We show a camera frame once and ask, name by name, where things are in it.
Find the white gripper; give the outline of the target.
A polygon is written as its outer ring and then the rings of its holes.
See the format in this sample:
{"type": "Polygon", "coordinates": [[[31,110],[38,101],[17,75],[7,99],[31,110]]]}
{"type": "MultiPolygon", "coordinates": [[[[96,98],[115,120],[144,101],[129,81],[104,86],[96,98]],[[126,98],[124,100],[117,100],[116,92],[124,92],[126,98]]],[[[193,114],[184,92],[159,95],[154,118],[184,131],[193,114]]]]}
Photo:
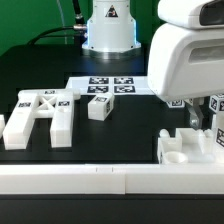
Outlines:
{"type": "Polygon", "coordinates": [[[160,0],[148,85],[163,101],[224,92],[224,0],[160,0]]]}

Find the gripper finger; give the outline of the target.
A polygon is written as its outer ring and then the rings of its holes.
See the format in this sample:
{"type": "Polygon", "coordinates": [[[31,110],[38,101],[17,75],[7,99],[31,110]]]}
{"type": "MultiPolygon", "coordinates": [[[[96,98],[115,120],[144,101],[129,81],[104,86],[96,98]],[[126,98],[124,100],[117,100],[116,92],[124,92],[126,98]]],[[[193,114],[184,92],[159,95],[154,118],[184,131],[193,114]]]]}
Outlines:
{"type": "Polygon", "coordinates": [[[185,101],[187,109],[190,114],[190,126],[197,130],[202,128],[203,113],[201,106],[204,104],[203,98],[190,98],[185,101]]]}

